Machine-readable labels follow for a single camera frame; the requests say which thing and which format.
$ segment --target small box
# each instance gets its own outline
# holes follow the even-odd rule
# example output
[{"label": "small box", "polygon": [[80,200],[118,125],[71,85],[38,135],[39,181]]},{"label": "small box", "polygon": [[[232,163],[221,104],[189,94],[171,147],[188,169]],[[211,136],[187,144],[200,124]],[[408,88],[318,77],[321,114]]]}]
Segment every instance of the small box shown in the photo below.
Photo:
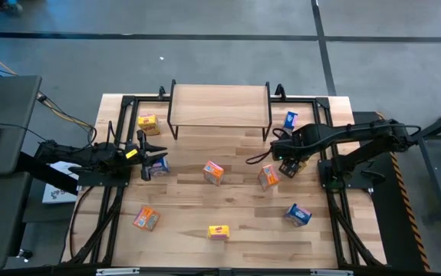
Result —
[{"label": "small box", "polygon": [[285,219],[297,227],[308,224],[311,216],[312,214],[309,211],[298,208],[297,204],[289,207],[287,212],[283,215]]},{"label": "small box", "polygon": [[261,172],[259,172],[258,180],[263,188],[263,191],[266,191],[280,182],[273,165],[264,166],[261,169]]},{"label": "small box", "polygon": [[223,180],[223,169],[214,162],[208,161],[203,168],[203,177],[210,183],[220,186]]},{"label": "small box", "polygon": [[296,113],[288,111],[287,116],[285,116],[285,121],[283,122],[283,129],[291,133],[297,123],[297,116]]},{"label": "small box", "polygon": [[159,121],[157,116],[148,114],[146,116],[138,117],[138,126],[146,135],[158,135],[160,134]]},{"label": "small box", "polygon": [[149,206],[142,206],[137,217],[133,220],[133,225],[143,230],[152,231],[159,218],[160,214],[158,211],[155,211]]},{"label": "small box", "polygon": [[170,172],[171,169],[169,168],[169,164],[167,163],[166,157],[159,159],[159,161],[155,162],[149,168],[149,173],[152,176],[165,176]]},{"label": "small box", "polygon": [[208,227],[208,238],[210,239],[226,240],[229,236],[229,227],[227,225]]}]

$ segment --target blue box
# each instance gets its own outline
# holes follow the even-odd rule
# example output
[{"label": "blue box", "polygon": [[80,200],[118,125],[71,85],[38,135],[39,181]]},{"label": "blue box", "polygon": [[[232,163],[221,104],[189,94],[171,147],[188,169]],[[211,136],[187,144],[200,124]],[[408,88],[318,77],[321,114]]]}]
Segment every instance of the blue box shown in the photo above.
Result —
[{"label": "blue box", "polygon": [[149,168],[149,172],[151,176],[165,176],[166,174],[170,173],[171,168],[169,168],[166,157],[163,157],[159,159],[159,161],[155,162]]},{"label": "blue box", "polygon": [[297,117],[298,115],[296,113],[288,111],[287,116],[285,116],[285,121],[283,122],[283,129],[290,133],[295,128]]},{"label": "blue box", "polygon": [[297,227],[308,224],[311,216],[312,214],[309,211],[298,208],[297,204],[288,208],[287,212],[283,215],[284,218]]}]

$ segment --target wooden tabletop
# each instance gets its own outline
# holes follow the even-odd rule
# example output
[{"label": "wooden tabletop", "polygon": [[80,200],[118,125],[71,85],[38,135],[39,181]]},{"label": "wooden tabletop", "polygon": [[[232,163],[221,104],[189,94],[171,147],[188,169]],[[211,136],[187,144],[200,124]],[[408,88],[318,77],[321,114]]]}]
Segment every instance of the wooden tabletop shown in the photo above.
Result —
[{"label": "wooden tabletop", "polygon": [[267,87],[177,84],[170,122],[173,126],[267,127]]},{"label": "wooden tabletop", "polygon": [[[103,95],[96,122],[97,141],[106,139],[108,120],[116,126],[121,97],[121,94]],[[329,101],[335,126],[354,123],[348,97],[329,97]],[[263,163],[250,166],[245,160],[265,152],[269,141],[274,139],[271,134],[263,143],[260,129],[184,126],[178,140],[174,140],[166,123],[167,108],[168,103],[141,103],[139,106],[139,114],[154,113],[159,117],[163,133],[147,138],[153,145],[169,148],[166,158],[171,173],[144,182],[140,179],[140,167],[133,170],[120,213],[114,266],[337,267],[327,198],[318,181],[318,154],[310,158],[308,166],[296,177],[289,179],[278,174],[280,184],[263,192],[256,175],[263,165],[271,163],[278,168],[279,162],[269,157]],[[297,127],[313,123],[310,105],[274,103],[273,127],[281,126],[288,111],[298,113]],[[341,154],[356,148],[358,143],[338,145]],[[202,168],[208,160],[225,170],[220,187],[207,183],[202,177]],[[94,188],[77,214],[75,248],[80,248],[96,227],[103,190]],[[374,256],[385,263],[369,195],[351,189],[347,197],[355,232]],[[293,203],[313,213],[308,225],[295,228],[281,218]],[[142,205],[150,205],[162,215],[152,232],[132,225]],[[230,226],[230,239],[209,240],[209,225]],[[350,260],[345,234],[342,239],[345,256]],[[106,243],[105,233],[101,251]],[[62,261],[68,259],[67,246]]]}]

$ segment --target concrete floor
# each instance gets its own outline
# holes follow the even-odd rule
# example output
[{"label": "concrete floor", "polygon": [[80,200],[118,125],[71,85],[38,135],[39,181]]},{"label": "concrete floor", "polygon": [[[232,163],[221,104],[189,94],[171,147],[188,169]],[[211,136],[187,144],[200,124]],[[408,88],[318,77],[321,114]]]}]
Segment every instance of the concrete floor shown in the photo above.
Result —
[{"label": "concrete floor", "polygon": [[[0,31],[198,35],[316,35],[310,0],[32,0],[21,18],[0,15]],[[441,2],[320,0],[326,35],[441,37]],[[441,114],[441,43],[328,42],[337,95],[358,111],[426,126]],[[316,41],[109,41],[0,38],[0,61],[18,74],[40,74],[41,90],[69,114],[93,123],[103,93],[156,92],[172,78],[193,84],[283,83],[287,93],[327,95]],[[82,146],[85,135],[39,104],[30,128]],[[27,135],[24,151],[37,139]],[[431,268],[441,272],[441,222],[417,148],[399,164]],[[59,259],[65,224],[32,225],[29,263]],[[51,237],[43,235],[50,232]]]}]

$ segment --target yellow cable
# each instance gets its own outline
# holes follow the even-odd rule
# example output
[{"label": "yellow cable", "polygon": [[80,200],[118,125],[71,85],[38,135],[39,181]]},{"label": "yellow cable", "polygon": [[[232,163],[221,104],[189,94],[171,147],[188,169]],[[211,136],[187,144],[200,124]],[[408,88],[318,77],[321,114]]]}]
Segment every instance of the yellow cable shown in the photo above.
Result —
[{"label": "yellow cable", "polygon": [[[11,68],[5,66],[5,64],[3,64],[1,61],[0,61],[0,66],[2,66],[4,69],[9,71],[10,73],[13,73],[13,74],[17,75],[13,70],[11,70]],[[47,106],[47,107],[50,107],[51,111],[53,111],[53,113],[55,113],[55,115],[57,115],[58,117],[60,117],[60,118],[62,118],[64,120],[67,120],[67,121],[70,121],[70,122],[74,122],[74,123],[78,123],[81,126],[85,126],[85,127],[89,126],[89,124],[87,124],[87,123],[85,123],[85,122],[83,122],[83,121],[81,121],[79,119],[70,118],[69,116],[63,114],[62,112],[60,112],[58,110],[56,110],[55,107],[53,107],[53,105],[50,102],[48,102],[47,100],[44,100],[43,104],[45,106]]]}]

